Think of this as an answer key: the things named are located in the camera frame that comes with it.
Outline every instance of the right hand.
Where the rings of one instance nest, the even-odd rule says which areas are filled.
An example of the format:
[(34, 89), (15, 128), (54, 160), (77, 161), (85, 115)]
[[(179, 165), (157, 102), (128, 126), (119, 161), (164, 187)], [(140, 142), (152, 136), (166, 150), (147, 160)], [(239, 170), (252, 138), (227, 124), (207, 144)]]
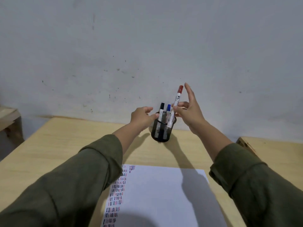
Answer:
[(196, 100), (191, 87), (185, 83), (189, 102), (179, 102), (178, 106), (173, 106), (176, 117), (181, 117), (192, 133), (198, 135), (197, 127), (205, 122), (202, 111)]

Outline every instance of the red marker cap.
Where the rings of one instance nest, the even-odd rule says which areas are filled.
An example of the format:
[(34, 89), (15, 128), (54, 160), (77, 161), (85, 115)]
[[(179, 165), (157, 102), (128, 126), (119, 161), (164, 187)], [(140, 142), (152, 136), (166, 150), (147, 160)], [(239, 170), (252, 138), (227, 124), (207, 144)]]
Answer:
[(183, 85), (180, 85), (179, 89), (178, 89), (178, 93), (182, 93), (183, 90)]

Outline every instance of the hand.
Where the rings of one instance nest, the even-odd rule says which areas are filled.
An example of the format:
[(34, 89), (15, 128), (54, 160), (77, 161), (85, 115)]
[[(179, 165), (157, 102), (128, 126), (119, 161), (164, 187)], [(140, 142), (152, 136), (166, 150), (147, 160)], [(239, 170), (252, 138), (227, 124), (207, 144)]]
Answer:
[(175, 116), (181, 117), (185, 124), (189, 126), (191, 132), (198, 135), (197, 127), (205, 122), (205, 119), (195, 94), (187, 83), (185, 83), (185, 89), (188, 93), (189, 102), (179, 102), (178, 106), (174, 106), (173, 109), (176, 112)]
[(159, 117), (159, 114), (148, 115), (153, 110), (153, 107), (138, 107), (131, 113), (131, 124), (138, 126), (140, 131), (148, 128), (150, 124)]

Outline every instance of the olive green jacket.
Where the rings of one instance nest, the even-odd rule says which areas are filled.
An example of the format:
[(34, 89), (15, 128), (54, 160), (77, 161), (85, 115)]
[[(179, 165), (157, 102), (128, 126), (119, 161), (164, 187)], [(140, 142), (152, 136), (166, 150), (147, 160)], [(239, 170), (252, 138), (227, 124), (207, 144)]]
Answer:
[[(88, 226), (101, 192), (121, 175), (121, 164), (119, 139), (102, 137), (30, 185), (0, 213), (0, 226)], [(209, 174), (247, 226), (303, 226), (303, 192), (241, 146), (223, 148)]]

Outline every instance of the metal mesh cup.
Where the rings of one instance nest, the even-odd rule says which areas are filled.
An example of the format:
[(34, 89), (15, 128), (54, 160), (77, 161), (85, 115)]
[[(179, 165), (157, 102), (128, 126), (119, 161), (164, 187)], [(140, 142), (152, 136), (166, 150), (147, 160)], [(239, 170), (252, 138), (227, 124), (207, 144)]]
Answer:
[[(174, 117), (173, 125), (176, 123), (177, 119)], [(151, 136), (157, 142), (167, 142), (169, 140), (170, 134), (172, 133), (172, 128), (167, 127), (167, 123), (161, 122), (158, 119), (155, 119), (154, 125), (152, 127)]]

